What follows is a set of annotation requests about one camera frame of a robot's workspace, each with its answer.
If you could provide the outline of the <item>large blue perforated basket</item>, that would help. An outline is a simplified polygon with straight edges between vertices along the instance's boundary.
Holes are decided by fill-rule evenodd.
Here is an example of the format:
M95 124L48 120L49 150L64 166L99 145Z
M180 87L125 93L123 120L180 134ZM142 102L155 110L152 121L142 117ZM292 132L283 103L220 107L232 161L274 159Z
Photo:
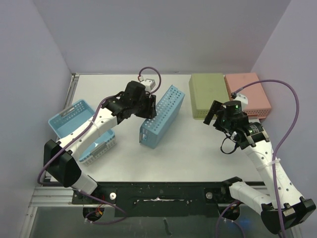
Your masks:
M160 101L156 104L157 116L146 119L141 127L139 142L152 149L156 148L170 126L176 119L185 93L171 85Z

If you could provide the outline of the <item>yellow-green perforated basket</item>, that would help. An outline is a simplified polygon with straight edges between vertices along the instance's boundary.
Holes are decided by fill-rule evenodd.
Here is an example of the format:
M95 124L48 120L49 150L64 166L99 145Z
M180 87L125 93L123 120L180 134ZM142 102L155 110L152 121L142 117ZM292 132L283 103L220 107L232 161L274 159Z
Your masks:
M229 101L222 73L194 73L189 80L193 119L204 120L214 100Z

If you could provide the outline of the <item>pink perforated basket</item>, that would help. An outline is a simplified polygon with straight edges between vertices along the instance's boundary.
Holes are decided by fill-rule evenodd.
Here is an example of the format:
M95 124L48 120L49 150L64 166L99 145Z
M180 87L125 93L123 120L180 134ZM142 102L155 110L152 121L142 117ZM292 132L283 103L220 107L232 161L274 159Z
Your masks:
M232 100L231 93L249 83L258 82L259 78L256 73L235 73L226 74L224 80L229 98ZM249 86L240 93L248 99L248 104L244 109L248 116L265 119L269 115L271 105L260 83Z

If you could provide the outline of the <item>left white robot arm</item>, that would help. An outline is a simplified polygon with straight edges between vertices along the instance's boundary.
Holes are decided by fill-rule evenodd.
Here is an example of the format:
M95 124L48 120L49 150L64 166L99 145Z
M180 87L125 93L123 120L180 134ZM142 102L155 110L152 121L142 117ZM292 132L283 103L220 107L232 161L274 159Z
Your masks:
M84 151L105 132L123 120L136 117L152 119L156 113L156 96L152 94L155 81L130 81L124 91L103 99L95 114L57 142L49 140L44 146L44 167L64 187L83 192L83 198L94 204L100 200L98 184L84 173L78 161Z

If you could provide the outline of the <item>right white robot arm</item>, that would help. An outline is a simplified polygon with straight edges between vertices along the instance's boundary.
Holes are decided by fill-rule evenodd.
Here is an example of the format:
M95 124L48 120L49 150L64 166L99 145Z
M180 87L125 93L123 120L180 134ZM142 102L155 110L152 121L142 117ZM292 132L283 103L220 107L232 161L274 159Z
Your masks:
M275 235L302 223L315 211L313 200L304 198L274 155L262 124L249 121L240 101L213 101L204 120L204 124L211 123L248 156L268 190L265 195L234 177L223 181L223 201L244 203L261 216L265 227Z

